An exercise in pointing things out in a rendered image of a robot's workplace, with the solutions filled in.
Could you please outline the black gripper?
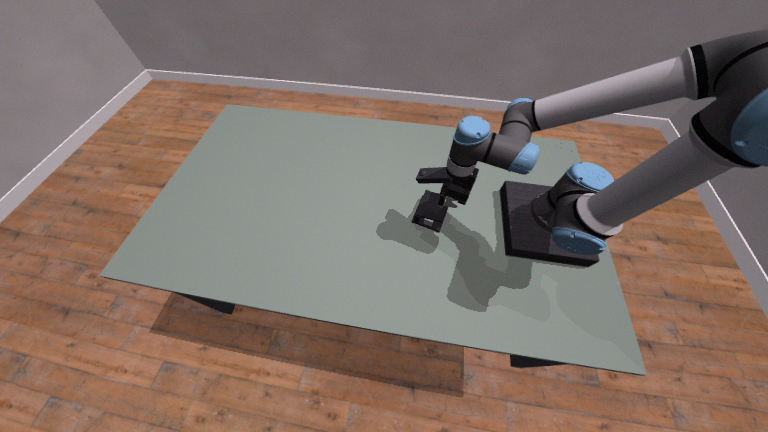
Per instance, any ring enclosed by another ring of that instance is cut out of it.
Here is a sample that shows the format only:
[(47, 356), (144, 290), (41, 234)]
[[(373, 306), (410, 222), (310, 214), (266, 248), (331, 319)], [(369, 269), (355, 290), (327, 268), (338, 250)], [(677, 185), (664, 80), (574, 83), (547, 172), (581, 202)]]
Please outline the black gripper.
[[(470, 174), (466, 177), (460, 177), (452, 174), (447, 169), (447, 166), (446, 166), (446, 172), (451, 178), (453, 178), (453, 180), (452, 180), (452, 183), (443, 183), (442, 185), (442, 188), (440, 191), (441, 195), (438, 202), (438, 205), (440, 206), (440, 208), (443, 208), (443, 206), (457, 208), (458, 205), (455, 204), (453, 201), (458, 201), (458, 203), (465, 205), (470, 195), (471, 189), (474, 185), (474, 182), (477, 178), (478, 171), (479, 169), (475, 168), (472, 173), (473, 175)], [(464, 179), (464, 180), (456, 180), (456, 179)]]

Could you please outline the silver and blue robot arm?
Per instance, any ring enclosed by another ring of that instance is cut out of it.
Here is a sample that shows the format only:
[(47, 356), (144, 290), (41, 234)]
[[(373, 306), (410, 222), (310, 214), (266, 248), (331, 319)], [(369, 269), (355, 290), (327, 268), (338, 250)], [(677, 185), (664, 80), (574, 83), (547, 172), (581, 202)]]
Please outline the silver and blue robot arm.
[(515, 99), (499, 134), (481, 117), (465, 117), (447, 169), (466, 177), (479, 161), (526, 175), (539, 155), (532, 132), (682, 97), (717, 99), (690, 119), (688, 132), (617, 180), (579, 162), (532, 202), (534, 220), (557, 246), (600, 254), (624, 222), (734, 167), (768, 166), (768, 30), (702, 43), (679, 57), (533, 102)]

